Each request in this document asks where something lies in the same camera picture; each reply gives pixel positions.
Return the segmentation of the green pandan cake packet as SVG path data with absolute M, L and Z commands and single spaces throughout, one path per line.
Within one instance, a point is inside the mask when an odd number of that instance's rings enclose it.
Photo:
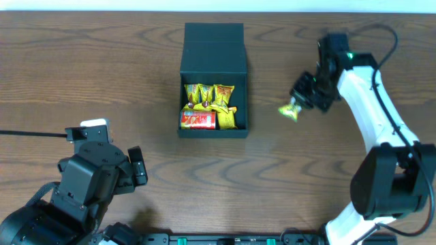
M 290 102 L 281 106 L 278 111 L 283 116 L 292 119 L 294 122 L 298 121 L 298 115 L 302 110 L 302 106 L 297 103 L 294 97 L 290 97 Z

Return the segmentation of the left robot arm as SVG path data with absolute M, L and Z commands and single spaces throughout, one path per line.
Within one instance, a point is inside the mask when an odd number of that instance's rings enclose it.
M 70 127 L 74 154 L 61 159 L 61 180 L 43 185 L 1 223 L 2 244 L 88 244 L 115 195 L 148 182 L 140 147 L 124 154 L 107 125 Z

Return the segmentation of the yellow orange snack packet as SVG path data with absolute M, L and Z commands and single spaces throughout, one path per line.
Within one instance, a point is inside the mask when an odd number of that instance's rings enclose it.
M 218 112 L 228 113 L 228 104 L 234 91 L 234 86 L 215 84 L 213 87 L 215 92 L 215 100 L 211 103 L 211 108 Z

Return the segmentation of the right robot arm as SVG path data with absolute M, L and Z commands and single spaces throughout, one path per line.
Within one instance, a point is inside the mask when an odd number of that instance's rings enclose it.
M 435 218 L 435 145 L 422 144 L 389 98 L 371 54 L 319 51 L 316 74 L 304 72 L 290 92 L 291 117 L 327 112 L 344 99 L 367 155 L 350 184 L 350 203 L 322 229 L 325 244 L 362 244 L 380 229 L 404 237 L 425 233 Z

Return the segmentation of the yellow Apollo cake packet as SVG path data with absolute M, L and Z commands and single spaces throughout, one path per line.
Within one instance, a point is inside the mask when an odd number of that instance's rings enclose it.
M 211 103 L 213 100 L 213 86 L 199 84 L 200 85 L 200 100 L 198 104 L 189 105 L 188 103 L 184 106 L 184 110 L 193 110 L 200 112 L 211 111 Z
M 199 84 L 186 84 L 185 91 L 187 93 L 188 104 L 195 105 L 200 100 L 200 85 Z

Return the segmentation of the black gift box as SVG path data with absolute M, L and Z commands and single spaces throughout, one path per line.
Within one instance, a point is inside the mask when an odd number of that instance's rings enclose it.
M 182 129 L 180 138 L 246 138 L 249 132 L 247 53 L 242 23 L 185 24 L 180 66 L 179 108 L 188 103 L 186 84 L 234 86 L 230 106 L 237 108 L 236 129 Z

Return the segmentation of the red Pringles can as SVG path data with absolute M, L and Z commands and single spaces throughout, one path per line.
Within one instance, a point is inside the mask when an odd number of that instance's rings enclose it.
M 216 129 L 216 113 L 187 111 L 181 112 L 181 129 Z

